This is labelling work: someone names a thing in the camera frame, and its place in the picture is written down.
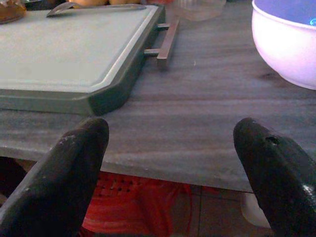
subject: plastic container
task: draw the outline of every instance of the plastic container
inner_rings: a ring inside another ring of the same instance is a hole
[[[204,21],[219,16],[226,0],[175,0],[173,8],[176,15],[191,21]]]

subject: gray marble surface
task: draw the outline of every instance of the gray marble surface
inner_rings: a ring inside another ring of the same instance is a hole
[[[170,69],[149,59],[127,103],[103,117],[102,170],[251,191],[233,128],[253,117],[316,158],[316,92],[292,85],[257,53],[251,2],[205,22],[181,21]],[[0,111],[0,156],[39,160],[83,116]]]

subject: cutting board handle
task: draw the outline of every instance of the cutting board handle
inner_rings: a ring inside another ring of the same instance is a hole
[[[171,24],[158,24],[158,30],[167,30],[167,34],[162,42],[161,48],[145,49],[144,54],[148,57],[157,57],[157,65],[165,70],[168,67],[168,61],[174,46],[175,36],[178,31],[180,18],[176,17]]]

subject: bowl rim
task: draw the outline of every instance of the bowl rim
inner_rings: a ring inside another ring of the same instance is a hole
[[[264,15],[265,17],[268,17],[272,20],[276,20],[279,21],[281,23],[285,23],[287,25],[291,25],[291,26],[296,26],[296,27],[301,27],[301,28],[306,28],[306,29],[310,29],[310,30],[316,30],[316,26],[311,26],[311,25],[307,25],[307,24],[303,24],[303,23],[298,23],[298,22],[294,22],[294,21],[290,21],[290,20],[285,20],[283,18],[277,17],[277,16],[273,16],[269,13],[266,13],[265,11],[261,10],[255,3],[256,0],[252,0],[252,7],[254,8],[254,10],[256,10],[257,12],[259,12],[260,14]]]

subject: blue liquid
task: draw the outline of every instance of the blue liquid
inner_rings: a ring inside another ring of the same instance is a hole
[[[311,25],[311,26],[316,26],[316,18],[314,18],[314,19],[312,19],[312,20],[310,21],[310,25]]]

